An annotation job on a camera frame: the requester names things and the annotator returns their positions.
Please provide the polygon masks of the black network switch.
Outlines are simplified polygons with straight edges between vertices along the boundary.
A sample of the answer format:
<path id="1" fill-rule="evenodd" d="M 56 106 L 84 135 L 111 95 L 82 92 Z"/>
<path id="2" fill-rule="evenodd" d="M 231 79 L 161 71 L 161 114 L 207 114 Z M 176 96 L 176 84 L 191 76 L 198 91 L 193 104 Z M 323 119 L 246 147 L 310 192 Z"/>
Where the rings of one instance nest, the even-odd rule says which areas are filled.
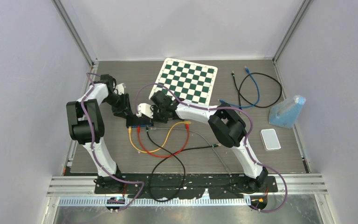
<path id="1" fill-rule="evenodd" d="M 127 115 L 126 116 L 126 127 L 136 128 L 136 127 L 146 127 L 146 126 L 154 126 L 153 121 L 147 117 L 142 116 L 138 117 L 136 115 Z"/>

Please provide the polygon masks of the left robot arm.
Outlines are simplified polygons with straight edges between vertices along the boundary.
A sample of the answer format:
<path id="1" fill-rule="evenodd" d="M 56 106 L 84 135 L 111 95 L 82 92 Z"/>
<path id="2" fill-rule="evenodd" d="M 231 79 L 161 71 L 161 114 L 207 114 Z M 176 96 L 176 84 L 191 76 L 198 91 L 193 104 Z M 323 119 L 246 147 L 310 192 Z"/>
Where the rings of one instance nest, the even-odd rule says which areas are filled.
<path id="1" fill-rule="evenodd" d="M 109 104 L 113 115 L 124 119 L 133 112 L 129 94 L 125 93 L 125 84 L 118 84 L 109 74 L 99 77 L 98 81 L 91 82 L 82 97 L 66 104 L 69 134 L 90 154 L 97 168 L 96 186 L 119 193 L 127 182 L 122 179 L 121 171 L 105 144 L 105 128 L 99 106 Z"/>

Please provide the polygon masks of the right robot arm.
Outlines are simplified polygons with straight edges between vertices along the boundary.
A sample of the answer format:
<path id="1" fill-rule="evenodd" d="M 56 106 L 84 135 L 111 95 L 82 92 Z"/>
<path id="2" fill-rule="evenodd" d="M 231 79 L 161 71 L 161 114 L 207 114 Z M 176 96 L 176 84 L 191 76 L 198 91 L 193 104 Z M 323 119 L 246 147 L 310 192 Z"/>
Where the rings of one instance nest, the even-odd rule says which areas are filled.
<path id="1" fill-rule="evenodd" d="M 153 105 L 138 105 L 138 116 L 145 115 L 152 121 L 161 123 L 170 119 L 188 119 L 208 124 L 218 142 L 230 148 L 236 155 L 244 175 L 248 178 L 248 187 L 257 192 L 266 186 L 269 173 L 252 150 L 246 123 L 235 107 L 227 103 L 215 106 L 200 105 L 187 99 L 168 96 L 162 91 L 154 93 L 151 101 Z"/>

